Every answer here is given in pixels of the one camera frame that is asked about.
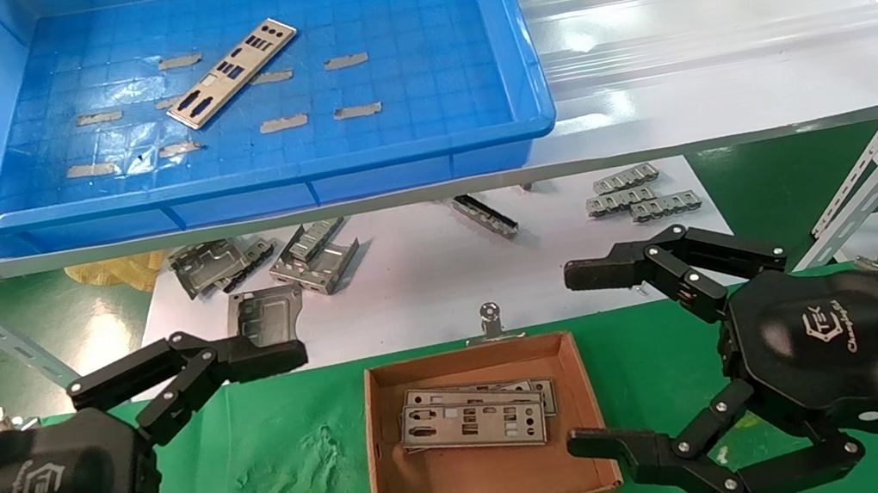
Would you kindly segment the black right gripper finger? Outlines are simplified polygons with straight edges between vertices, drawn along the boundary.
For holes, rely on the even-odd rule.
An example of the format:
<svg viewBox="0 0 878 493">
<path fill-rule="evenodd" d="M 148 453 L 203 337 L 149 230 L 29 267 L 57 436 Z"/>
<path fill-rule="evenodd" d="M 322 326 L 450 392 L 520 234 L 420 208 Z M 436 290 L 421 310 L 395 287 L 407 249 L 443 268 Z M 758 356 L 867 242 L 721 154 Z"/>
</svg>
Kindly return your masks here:
<svg viewBox="0 0 878 493">
<path fill-rule="evenodd" d="M 826 420 L 813 420 L 800 424 L 809 447 L 728 469 L 709 452 L 759 396 L 754 385 L 734 380 L 678 437 L 650 430 L 575 428 L 566 437 L 566 450 L 575 458 L 615 459 L 634 483 L 674 486 L 686 493 L 801 493 L 846 477 L 864 457 L 857 439 Z"/>
<path fill-rule="evenodd" d="M 778 244 L 675 224 L 648 240 L 614 244 L 603 258 L 569 260 L 563 275 L 565 287 L 575 293 L 647 284 L 696 318 L 716 324 L 728 319 L 729 292 L 706 271 L 749 280 L 782 272 L 787 257 Z"/>
</svg>

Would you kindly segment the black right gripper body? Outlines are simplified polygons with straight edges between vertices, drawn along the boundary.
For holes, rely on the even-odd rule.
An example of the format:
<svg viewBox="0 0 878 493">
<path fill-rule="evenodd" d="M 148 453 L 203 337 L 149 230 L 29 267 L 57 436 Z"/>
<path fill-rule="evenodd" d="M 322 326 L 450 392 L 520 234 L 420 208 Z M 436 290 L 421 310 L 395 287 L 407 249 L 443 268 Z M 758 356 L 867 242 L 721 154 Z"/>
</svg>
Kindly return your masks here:
<svg viewBox="0 0 878 493">
<path fill-rule="evenodd" d="M 762 273 L 725 316 L 723 372 L 751 384 L 751 413 L 797 437 L 813 425 L 878 434 L 878 273 Z"/>
</svg>

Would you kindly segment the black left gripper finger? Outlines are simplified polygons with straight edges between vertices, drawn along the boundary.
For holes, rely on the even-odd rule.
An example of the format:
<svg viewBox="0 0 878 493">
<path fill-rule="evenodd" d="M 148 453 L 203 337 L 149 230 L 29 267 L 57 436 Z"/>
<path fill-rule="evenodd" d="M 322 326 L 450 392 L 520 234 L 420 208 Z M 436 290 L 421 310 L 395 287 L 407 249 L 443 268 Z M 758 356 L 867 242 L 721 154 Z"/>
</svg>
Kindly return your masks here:
<svg viewBox="0 0 878 493">
<path fill-rule="evenodd" d="M 290 373 L 307 361 L 297 339 L 259 348 L 246 336 L 206 341 L 177 332 L 82 376 L 67 393 L 77 410 L 108 411 L 165 383 L 136 418 L 138 432 L 156 447 L 173 441 L 224 383 Z"/>
</svg>

